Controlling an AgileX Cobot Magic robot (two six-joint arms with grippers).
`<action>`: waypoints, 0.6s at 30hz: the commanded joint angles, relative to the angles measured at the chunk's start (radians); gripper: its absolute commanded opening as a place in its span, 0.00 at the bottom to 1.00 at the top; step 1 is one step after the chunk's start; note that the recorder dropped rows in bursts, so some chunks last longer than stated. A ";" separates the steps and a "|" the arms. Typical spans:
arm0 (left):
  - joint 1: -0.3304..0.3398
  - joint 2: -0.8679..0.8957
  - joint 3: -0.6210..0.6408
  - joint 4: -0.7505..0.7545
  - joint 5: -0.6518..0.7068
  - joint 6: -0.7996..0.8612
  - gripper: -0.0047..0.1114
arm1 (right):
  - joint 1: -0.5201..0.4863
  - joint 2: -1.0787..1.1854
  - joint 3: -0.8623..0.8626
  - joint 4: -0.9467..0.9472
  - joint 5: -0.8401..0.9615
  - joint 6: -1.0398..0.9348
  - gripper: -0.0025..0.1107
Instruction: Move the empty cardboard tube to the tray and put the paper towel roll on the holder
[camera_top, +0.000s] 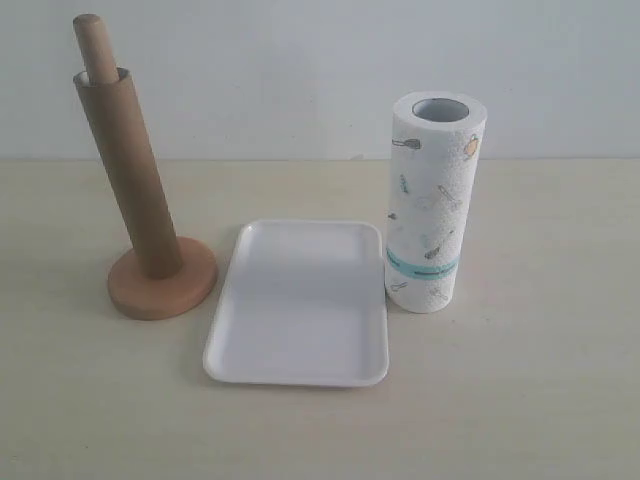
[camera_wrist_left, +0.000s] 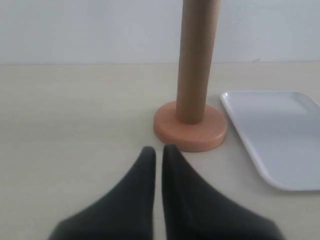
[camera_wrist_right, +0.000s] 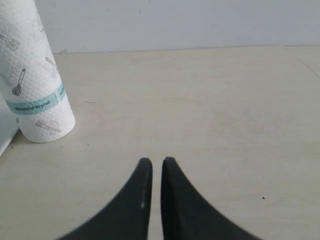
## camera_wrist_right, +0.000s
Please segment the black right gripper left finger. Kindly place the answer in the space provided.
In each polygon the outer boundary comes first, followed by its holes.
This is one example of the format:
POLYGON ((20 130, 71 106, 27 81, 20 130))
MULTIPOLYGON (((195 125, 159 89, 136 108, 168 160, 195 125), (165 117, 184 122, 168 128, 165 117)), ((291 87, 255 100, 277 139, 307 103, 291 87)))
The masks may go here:
POLYGON ((151 213, 153 166, 141 158, 118 194, 62 240, 146 240, 151 213))

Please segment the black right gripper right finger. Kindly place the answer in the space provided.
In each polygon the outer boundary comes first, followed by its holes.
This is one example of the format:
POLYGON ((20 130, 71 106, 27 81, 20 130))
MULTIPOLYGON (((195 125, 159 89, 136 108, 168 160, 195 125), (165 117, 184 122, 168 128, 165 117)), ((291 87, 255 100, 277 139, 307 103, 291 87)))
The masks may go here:
POLYGON ((165 240, 257 239, 216 210, 173 157, 166 157, 162 164, 160 205, 165 240))

